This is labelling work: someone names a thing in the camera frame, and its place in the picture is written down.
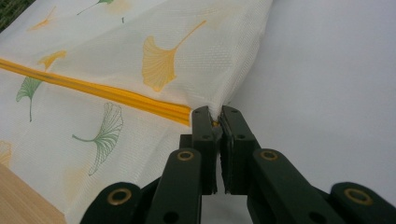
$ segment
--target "yellow ginkgo leaf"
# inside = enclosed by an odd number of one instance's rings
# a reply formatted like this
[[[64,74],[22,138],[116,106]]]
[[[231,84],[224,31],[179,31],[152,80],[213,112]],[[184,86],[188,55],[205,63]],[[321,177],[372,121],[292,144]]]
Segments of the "yellow ginkgo leaf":
[[[43,21],[39,22],[38,24],[32,26],[29,30],[37,30],[43,26],[46,26],[50,23],[50,21],[52,20],[52,13],[55,10],[56,7],[52,8],[52,11],[49,13],[49,15],[46,17],[46,19],[44,19]]]
[[[143,46],[143,81],[155,91],[175,79],[175,54],[177,48],[206,21],[202,21],[188,35],[186,35],[173,49],[161,49],[155,45],[154,36],[146,38]]]
[[[8,142],[0,141],[0,164],[9,167],[11,160],[11,144]]]
[[[46,71],[47,71],[47,69],[49,69],[49,67],[56,59],[64,58],[65,56],[66,56],[66,50],[59,50],[49,56],[42,57],[40,61],[38,61],[38,64],[43,63],[44,66],[46,66]]]

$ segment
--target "white cloth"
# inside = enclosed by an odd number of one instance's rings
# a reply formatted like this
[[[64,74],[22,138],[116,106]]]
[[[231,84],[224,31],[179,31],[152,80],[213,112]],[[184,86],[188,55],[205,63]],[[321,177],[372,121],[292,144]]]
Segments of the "white cloth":
[[[37,0],[0,34],[0,58],[192,109],[209,105],[216,117],[255,59],[271,3]],[[78,223],[106,186],[144,187],[161,175],[179,135],[191,132],[4,69],[0,80],[9,167],[69,223]]]
[[[231,103],[313,186],[356,182],[394,206],[395,15],[394,1],[274,1]]]

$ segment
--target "yellow stripe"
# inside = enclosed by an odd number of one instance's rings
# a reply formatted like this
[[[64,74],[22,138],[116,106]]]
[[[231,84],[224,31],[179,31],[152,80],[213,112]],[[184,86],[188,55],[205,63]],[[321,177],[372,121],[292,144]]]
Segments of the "yellow stripe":
[[[63,86],[76,91],[83,91],[88,94],[99,96],[107,100],[119,102],[134,108],[148,111],[161,117],[190,125],[191,109],[185,105],[176,105],[162,101],[153,100],[146,96],[125,91],[104,85],[98,85],[71,77],[63,77],[52,73],[37,71],[32,68],[22,66],[0,59],[0,68],[6,69],[27,77],[32,77],[54,85]]]

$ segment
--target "ginkgo leaf print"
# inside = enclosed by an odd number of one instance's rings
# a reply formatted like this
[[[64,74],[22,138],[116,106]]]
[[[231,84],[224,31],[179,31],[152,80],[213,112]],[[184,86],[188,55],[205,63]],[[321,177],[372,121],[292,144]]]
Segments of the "ginkgo leaf print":
[[[38,24],[32,26],[29,30],[37,30],[43,26],[46,26],[50,23],[52,20],[52,13],[55,10],[56,7],[53,7],[52,10],[50,11],[49,15],[44,19],[43,21],[39,22]]]
[[[33,95],[35,94],[35,90],[37,90],[38,86],[41,84],[40,80],[26,77],[21,85],[21,89],[18,91],[17,94],[17,102],[24,96],[29,97],[30,99],[30,121],[32,122],[32,100]]]
[[[155,91],[161,91],[163,87],[175,79],[175,54],[178,47],[206,21],[198,24],[187,34],[173,49],[161,49],[155,45],[154,36],[146,38],[143,46],[142,76],[146,85]]]
[[[105,115],[99,133],[92,140],[85,140],[75,135],[72,137],[82,142],[94,142],[97,147],[96,159],[88,175],[93,175],[116,146],[123,126],[121,107],[111,103],[105,104]]]
[[[49,56],[42,57],[38,64],[43,63],[45,66],[45,71],[53,64],[53,62],[58,58],[64,58],[66,56],[66,50],[59,50]],[[32,77],[26,77],[23,81],[20,90],[17,93],[17,102],[24,96],[29,97],[30,99],[30,121],[32,122],[32,100],[33,95],[35,94],[35,90],[37,90],[38,86],[41,84],[41,80],[34,79]]]
[[[11,160],[11,144],[5,141],[0,141],[0,164],[9,167]]]
[[[88,10],[88,9],[90,9],[91,7],[94,7],[94,6],[96,6],[96,5],[100,4],[100,3],[111,4],[112,2],[114,2],[114,0],[99,0],[99,2],[93,4],[93,5],[90,6],[90,7],[85,8],[84,10],[80,11],[77,15],[81,14],[81,13],[84,12],[85,10]]]
[[[44,64],[44,66],[46,67],[45,71],[47,72],[47,69],[49,69],[49,67],[53,64],[53,62],[55,62],[56,59],[64,57],[66,57],[66,50],[59,50],[49,56],[42,57],[40,61],[38,61],[38,64]]]

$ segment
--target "patterned fabric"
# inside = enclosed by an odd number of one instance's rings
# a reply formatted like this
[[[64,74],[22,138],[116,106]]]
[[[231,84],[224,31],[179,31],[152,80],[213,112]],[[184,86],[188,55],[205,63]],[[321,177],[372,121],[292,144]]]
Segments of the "patterned fabric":
[[[248,73],[272,1],[37,0],[0,34],[2,163],[70,223],[161,175]]]

